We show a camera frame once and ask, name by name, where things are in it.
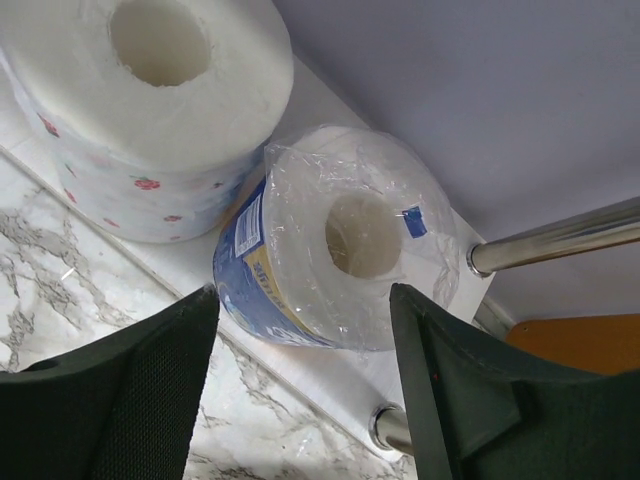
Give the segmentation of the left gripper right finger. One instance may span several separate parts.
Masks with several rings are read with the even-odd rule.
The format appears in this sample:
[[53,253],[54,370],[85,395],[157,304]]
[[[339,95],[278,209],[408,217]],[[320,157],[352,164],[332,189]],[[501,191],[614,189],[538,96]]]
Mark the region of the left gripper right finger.
[[390,293],[395,352],[422,479],[635,479],[639,375],[549,362]]

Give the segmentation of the blue Vinda roll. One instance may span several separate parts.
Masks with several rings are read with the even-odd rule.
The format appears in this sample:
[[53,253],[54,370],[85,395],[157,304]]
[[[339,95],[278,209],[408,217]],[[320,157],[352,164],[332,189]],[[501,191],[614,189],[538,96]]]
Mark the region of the blue Vinda roll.
[[268,145],[265,161],[213,258],[240,328],[277,344],[387,351],[394,284],[451,304],[460,260],[452,209],[412,150],[324,125]]

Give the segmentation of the white floral paper roll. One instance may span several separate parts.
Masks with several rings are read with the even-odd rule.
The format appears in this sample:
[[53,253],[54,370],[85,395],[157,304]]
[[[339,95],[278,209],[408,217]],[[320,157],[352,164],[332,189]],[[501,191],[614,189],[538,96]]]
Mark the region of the white floral paper roll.
[[220,221],[294,84],[270,1],[5,1],[1,63],[72,204],[149,243]]

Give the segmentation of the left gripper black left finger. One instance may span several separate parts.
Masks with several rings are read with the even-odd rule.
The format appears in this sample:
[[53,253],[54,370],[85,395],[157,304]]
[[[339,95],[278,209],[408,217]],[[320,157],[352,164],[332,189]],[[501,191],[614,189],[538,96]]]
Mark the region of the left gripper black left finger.
[[2,478],[182,478],[219,311],[206,285],[100,340],[3,372]]

